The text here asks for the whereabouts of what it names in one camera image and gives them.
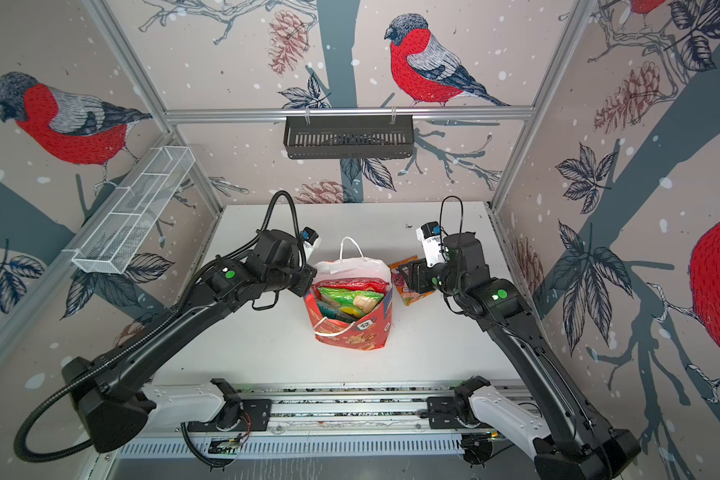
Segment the orange candy snack packet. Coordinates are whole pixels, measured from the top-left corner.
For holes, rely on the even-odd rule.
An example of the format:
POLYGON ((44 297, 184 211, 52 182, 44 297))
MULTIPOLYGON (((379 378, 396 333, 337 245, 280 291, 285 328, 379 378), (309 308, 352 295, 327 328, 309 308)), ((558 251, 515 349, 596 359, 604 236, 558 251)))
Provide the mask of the orange candy snack packet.
POLYGON ((431 292, 421 294, 411 290, 404 279, 404 273, 408 271, 407 265, 417 260, 417 256, 412 256, 389 265, 391 280, 405 306, 410 306, 412 303, 431 295, 431 292))

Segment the red paper gift bag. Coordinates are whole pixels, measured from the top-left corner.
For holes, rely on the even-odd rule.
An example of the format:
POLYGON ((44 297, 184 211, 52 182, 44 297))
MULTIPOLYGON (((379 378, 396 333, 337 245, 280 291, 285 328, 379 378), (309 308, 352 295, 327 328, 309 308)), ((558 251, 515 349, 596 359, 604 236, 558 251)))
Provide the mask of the red paper gift bag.
POLYGON ((355 256, 345 252, 345 244, 357 242, 345 237, 341 240, 339 257, 333 261, 321 261, 316 265, 317 275, 304 302, 309 314, 315 338, 326 344, 353 350, 383 348, 392 327, 393 282, 390 268, 382 261, 367 257, 361 250, 355 256), (389 283, 384 298, 368 314, 355 316, 345 313, 322 300, 317 282, 353 277, 380 278, 389 283))

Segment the green chips bag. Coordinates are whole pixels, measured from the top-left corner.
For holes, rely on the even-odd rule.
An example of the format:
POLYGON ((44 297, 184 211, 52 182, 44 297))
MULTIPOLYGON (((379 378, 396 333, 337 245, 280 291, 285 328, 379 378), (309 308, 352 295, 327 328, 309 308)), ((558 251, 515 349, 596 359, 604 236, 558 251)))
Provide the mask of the green chips bag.
POLYGON ((383 293, 373 290, 362 291, 319 287, 318 291, 324 302, 355 316, 370 313, 384 298, 383 293))

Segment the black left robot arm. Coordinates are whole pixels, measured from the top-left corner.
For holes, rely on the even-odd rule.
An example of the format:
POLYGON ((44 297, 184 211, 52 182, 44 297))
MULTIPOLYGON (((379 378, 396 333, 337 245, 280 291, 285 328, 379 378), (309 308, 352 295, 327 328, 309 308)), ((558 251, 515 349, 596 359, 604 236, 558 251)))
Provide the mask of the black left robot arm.
POLYGON ((177 304, 134 337, 93 360, 76 357, 64 366, 91 446, 110 452, 141 432, 157 407, 143 385, 206 329, 267 292, 304 296, 316 275, 307 260, 319 240, 309 227, 297 235, 260 230, 251 249, 209 262, 177 304))

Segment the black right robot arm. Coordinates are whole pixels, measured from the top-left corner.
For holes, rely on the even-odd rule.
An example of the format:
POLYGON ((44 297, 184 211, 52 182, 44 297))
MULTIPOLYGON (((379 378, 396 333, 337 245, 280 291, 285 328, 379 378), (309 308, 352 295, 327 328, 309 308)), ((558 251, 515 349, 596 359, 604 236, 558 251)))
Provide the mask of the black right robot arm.
POLYGON ((429 222, 417 229, 424 258, 405 265, 409 289, 438 291, 449 310, 474 320, 509 359, 538 409, 532 415, 475 376, 454 393, 456 417, 485 423, 519 447, 542 479, 615 479, 640 447, 586 398, 552 352, 532 309, 514 284, 490 273, 472 232, 445 235, 429 222))

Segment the red snack bag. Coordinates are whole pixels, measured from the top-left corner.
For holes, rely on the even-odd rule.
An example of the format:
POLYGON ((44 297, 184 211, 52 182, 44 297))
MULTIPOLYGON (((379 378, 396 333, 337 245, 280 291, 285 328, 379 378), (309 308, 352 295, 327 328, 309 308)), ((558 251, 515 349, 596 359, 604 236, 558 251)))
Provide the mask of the red snack bag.
POLYGON ((372 291, 380 294, 386 294, 389 288, 389 283, 380 278, 353 277, 323 280, 317 282, 315 287, 349 291, 372 291))

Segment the black hanging basket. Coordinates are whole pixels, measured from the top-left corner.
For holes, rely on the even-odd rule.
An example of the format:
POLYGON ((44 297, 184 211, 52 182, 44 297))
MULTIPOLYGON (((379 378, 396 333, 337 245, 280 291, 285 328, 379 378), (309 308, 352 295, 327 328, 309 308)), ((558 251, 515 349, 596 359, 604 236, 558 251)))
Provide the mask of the black hanging basket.
POLYGON ((415 150, 411 116, 290 117, 283 144, 292 160, 404 159, 415 150))

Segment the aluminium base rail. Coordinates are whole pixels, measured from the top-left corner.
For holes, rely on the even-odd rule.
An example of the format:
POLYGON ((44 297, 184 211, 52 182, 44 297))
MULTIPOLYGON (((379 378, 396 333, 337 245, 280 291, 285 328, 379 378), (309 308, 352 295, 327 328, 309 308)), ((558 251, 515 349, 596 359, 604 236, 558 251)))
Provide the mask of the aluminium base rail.
MULTIPOLYGON (((538 409, 519 383, 492 382, 500 394, 532 415, 538 409)), ((302 457, 454 455, 482 464, 507 447, 519 447, 495 428, 433 430, 419 417, 428 397, 453 397, 458 386, 356 384, 232 386, 215 379, 201 385, 150 385, 156 402, 144 429, 114 450, 117 459, 203 459, 220 467, 235 460, 302 457), (210 420, 226 401, 269 399, 263 432, 192 433, 191 421, 210 420)))

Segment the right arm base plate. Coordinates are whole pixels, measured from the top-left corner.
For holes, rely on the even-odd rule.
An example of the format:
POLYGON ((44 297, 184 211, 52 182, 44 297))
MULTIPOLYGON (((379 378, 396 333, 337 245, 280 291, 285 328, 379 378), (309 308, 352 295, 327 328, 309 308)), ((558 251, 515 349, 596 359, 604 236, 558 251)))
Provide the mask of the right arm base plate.
POLYGON ((428 421, 433 430, 478 429, 488 425, 472 417, 467 419, 466 413, 460 413, 453 397, 428 397, 426 409, 419 412, 419 417, 428 421))

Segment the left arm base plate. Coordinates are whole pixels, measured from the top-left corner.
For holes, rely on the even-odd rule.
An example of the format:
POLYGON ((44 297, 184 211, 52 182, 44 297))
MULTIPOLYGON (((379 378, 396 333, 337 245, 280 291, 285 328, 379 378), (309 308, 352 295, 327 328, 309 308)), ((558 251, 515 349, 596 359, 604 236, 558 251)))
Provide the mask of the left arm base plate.
POLYGON ((210 420, 191 421, 187 430, 192 433, 263 432, 267 430, 271 409, 269 399, 226 401, 210 420))

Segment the horizontal aluminium frame bar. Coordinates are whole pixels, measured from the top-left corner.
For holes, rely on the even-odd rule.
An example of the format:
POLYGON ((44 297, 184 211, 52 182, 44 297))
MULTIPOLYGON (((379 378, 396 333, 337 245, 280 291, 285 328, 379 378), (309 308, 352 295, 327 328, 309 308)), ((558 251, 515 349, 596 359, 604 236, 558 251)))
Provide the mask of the horizontal aluminium frame bar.
POLYGON ((389 120, 411 116, 414 120, 528 121, 536 113, 532 106, 384 107, 328 109, 198 109, 166 110, 171 125, 219 123, 277 123, 289 117, 312 120, 317 117, 382 116, 389 120))

